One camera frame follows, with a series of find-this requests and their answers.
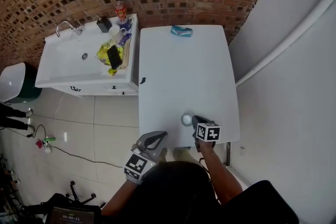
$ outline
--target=white cup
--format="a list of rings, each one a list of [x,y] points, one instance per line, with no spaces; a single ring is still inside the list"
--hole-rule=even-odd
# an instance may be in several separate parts
[[[124,34],[123,34],[122,30],[120,29],[119,25],[113,25],[109,29],[109,34],[111,36],[111,39],[115,40],[116,42],[121,41],[122,38],[124,37]]]

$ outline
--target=mug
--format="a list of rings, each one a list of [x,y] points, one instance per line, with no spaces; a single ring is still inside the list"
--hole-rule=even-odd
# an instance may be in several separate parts
[[[109,34],[111,39],[115,40],[116,42],[121,41],[124,37],[123,31],[118,25],[112,25],[112,27],[109,29]]]
[[[133,18],[127,18],[126,21],[124,21],[123,23],[121,23],[119,20],[118,20],[118,25],[120,26],[120,29],[122,31],[128,31],[131,29],[132,27],[132,24],[133,24]]]

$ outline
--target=table top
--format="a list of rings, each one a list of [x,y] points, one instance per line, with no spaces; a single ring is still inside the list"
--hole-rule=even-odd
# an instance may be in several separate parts
[[[140,135],[166,131],[166,147],[193,146],[193,127],[181,123],[191,112],[220,125],[218,143],[239,139],[235,80],[222,26],[190,25],[192,37],[171,26],[145,28],[140,35]]]

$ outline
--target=screen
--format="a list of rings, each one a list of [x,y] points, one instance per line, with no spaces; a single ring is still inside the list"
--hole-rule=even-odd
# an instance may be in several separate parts
[[[95,213],[92,211],[54,207],[49,224],[93,224]]]

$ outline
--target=shoe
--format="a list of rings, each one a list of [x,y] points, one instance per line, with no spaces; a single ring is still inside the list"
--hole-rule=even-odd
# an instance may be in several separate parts
[[[31,126],[31,125],[28,125],[28,132],[29,132],[29,134],[34,134],[35,133],[35,128],[33,127],[33,126]]]
[[[28,111],[26,112],[26,118],[27,118],[27,119],[30,118],[32,114],[33,114],[33,111],[32,111],[32,110],[28,110]]]

